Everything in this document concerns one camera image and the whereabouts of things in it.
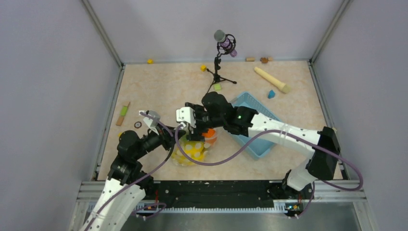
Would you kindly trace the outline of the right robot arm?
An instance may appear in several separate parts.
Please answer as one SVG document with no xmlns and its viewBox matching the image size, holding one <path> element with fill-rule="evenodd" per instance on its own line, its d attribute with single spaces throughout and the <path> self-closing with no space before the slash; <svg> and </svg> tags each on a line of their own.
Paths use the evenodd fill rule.
<svg viewBox="0 0 408 231">
<path fill-rule="evenodd" d="M 202 141 L 202 133 L 210 128 L 223 128 L 232 135 L 245 136 L 251 141 L 261 138 L 303 154 L 306 160 L 291 169 L 282 181 L 282 192 L 288 198 L 295 198 L 315 180 L 334 177 L 340 145 L 330 127 L 298 128 L 255 109 L 234 106 L 217 92 L 207 93 L 201 105 L 185 103 L 176 111 L 176 121 L 187 128 L 189 140 Z"/>
</svg>

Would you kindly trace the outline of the yellow mango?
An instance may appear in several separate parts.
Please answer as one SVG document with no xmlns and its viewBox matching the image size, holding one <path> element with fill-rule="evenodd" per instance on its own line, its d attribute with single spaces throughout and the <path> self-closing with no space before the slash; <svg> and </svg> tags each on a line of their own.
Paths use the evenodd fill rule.
<svg viewBox="0 0 408 231">
<path fill-rule="evenodd" d="M 209 146 L 201 141 L 180 141 L 181 149 L 191 159 L 203 162 L 207 156 Z M 194 162 L 187 159 L 181 150 L 175 146 L 175 150 L 171 155 L 172 162 L 177 166 L 194 166 Z"/>
</svg>

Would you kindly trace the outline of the orange fruit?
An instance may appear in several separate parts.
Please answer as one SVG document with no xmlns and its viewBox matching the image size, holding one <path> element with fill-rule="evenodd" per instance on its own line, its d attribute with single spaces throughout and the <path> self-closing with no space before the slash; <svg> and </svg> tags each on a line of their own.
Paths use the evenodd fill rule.
<svg viewBox="0 0 408 231">
<path fill-rule="evenodd" d="M 213 128 L 209 128 L 207 132 L 202 133 L 205 141 L 213 140 L 217 138 L 217 131 Z"/>
</svg>

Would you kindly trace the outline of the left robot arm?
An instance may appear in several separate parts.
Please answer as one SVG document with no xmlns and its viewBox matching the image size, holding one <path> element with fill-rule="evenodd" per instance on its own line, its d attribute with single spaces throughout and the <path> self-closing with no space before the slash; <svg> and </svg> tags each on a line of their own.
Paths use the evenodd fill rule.
<svg viewBox="0 0 408 231">
<path fill-rule="evenodd" d="M 176 143 L 186 133 L 182 129 L 162 125 L 156 129 L 141 138 L 133 130 L 120 135 L 118 154 L 111 164 L 103 190 L 80 230 L 119 231 L 138 203 L 152 197 L 152 174 L 170 159 Z M 139 159 L 158 147 L 163 147 L 167 155 L 154 169 L 144 172 Z"/>
</svg>

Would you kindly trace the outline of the clear dotted zip bag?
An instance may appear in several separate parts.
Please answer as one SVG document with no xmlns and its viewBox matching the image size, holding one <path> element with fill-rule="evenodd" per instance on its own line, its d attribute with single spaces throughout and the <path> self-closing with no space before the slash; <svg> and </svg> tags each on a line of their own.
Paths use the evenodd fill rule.
<svg viewBox="0 0 408 231">
<path fill-rule="evenodd" d="M 207 133 L 203 133 L 204 141 L 188 141 L 187 135 L 179 134 L 179 143 L 182 150 L 195 161 L 203 162 L 210 150 L 214 147 L 218 133 L 215 129 L 209 129 Z M 195 163 L 187 159 L 179 148 L 175 145 L 175 150 L 171 155 L 172 162 L 177 166 L 194 166 Z"/>
</svg>

